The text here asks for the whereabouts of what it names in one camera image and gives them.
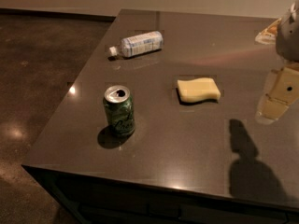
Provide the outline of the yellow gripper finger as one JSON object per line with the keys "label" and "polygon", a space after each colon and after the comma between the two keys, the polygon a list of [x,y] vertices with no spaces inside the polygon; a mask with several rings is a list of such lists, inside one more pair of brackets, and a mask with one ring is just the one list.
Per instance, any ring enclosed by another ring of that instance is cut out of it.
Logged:
{"label": "yellow gripper finger", "polygon": [[289,107],[299,99],[299,68],[287,65],[280,70],[271,70],[257,105],[256,119],[261,124],[279,120]]}
{"label": "yellow gripper finger", "polygon": [[255,41],[264,45],[275,45],[280,33],[280,25],[282,19],[279,18],[264,28],[255,36]]}

